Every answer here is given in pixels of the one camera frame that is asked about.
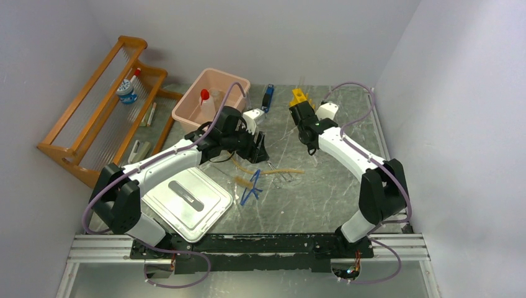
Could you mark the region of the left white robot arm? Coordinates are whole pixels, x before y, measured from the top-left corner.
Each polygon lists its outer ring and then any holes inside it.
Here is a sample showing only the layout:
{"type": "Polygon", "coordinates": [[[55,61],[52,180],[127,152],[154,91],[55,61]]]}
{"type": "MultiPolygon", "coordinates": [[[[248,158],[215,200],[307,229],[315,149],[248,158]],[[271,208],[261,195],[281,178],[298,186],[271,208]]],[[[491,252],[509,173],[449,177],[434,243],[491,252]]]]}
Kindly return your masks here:
{"type": "Polygon", "coordinates": [[[93,233],[86,219],[94,211],[112,233],[136,238],[156,258],[167,256],[172,235],[142,212],[142,197],[173,175],[201,165],[222,151],[235,153],[250,163],[267,161],[264,134],[257,129],[263,119],[261,109],[240,113],[225,106],[212,121],[203,123],[167,150],[125,167],[108,164],[100,173],[82,216],[86,232],[93,233]]]}

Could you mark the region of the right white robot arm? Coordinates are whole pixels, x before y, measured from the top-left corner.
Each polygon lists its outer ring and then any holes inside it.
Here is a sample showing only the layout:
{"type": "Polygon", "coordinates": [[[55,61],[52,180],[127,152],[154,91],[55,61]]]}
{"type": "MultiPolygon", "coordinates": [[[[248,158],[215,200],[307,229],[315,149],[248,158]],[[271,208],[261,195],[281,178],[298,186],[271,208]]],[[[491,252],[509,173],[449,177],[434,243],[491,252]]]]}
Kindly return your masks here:
{"type": "Polygon", "coordinates": [[[402,164],[370,153],[342,132],[330,118],[320,119],[308,102],[289,108],[298,129],[300,142],[308,154],[321,150],[348,169],[360,183],[359,207],[337,228],[340,236],[335,250],[343,257],[357,251],[358,241],[377,229],[382,222],[402,210],[409,210],[409,194],[402,164]]]}

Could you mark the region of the test tube brush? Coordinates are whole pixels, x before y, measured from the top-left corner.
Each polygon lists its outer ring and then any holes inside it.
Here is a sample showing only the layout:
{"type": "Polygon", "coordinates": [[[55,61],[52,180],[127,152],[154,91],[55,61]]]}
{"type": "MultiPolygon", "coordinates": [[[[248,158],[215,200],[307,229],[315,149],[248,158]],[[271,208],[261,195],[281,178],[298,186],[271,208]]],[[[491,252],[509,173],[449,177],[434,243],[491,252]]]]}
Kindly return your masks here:
{"type": "Polygon", "coordinates": [[[252,188],[253,187],[253,183],[251,181],[248,181],[240,176],[235,176],[234,177],[234,182],[241,186],[241,187],[245,187],[245,188],[252,188]]]}

